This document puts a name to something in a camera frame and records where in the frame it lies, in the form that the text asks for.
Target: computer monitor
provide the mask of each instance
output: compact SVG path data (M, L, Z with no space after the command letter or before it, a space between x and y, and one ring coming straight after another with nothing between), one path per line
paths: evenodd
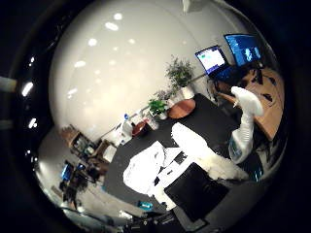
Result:
M256 38L245 34L225 35L237 66L251 64L261 59Z
M219 46L213 46L195 53L195 56L202 63L206 74L212 75L223 70L227 65L225 56Z

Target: potted plant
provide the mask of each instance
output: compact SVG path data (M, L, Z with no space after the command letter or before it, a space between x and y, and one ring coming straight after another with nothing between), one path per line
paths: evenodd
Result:
M151 99L148 103L150 112L153 116L159 116L160 119L167 118L166 103L160 99Z
M186 99L191 99L194 96L190 87L193 69L194 67L188 60L180 60L174 56L166 68L166 77L170 80L173 89L181 88Z

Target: ceiling light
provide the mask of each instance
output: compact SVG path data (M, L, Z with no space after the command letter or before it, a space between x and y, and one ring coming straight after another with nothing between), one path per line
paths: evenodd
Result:
M85 61L77 61L76 63L75 63L75 67L76 68L80 68L80 67L83 67L83 66L85 66L86 65L86 62Z
M26 96L28 92L31 90L32 86L33 86L32 82L27 83L21 92L22 96Z
M135 40L134 39L129 39L128 42L129 42L129 44L132 44L132 45L135 44Z
M72 94L76 93L77 91L78 91L77 88L73 88L73 89L69 90L69 91L67 92L67 94L68 94L68 95L72 95Z
M88 40L88 45L93 47L93 46L96 46L97 45L97 40L94 39L94 38L91 38Z
M115 23L112 23L112 22L106 22L105 26L106 26L106 28L108 28L112 31L118 31L119 30L119 27Z
M123 16L121 13L115 13L115 15L114 15L115 20L121 20L122 18L123 18Z
M28 128L32 128L34 126L34 124L36 123L36 120L37 120L36 118L30 119L29 124L28 124Z
M116 65L116 63L117 63L117 62L116 62L115 60L110 60L110 61L109 61L109 65Z

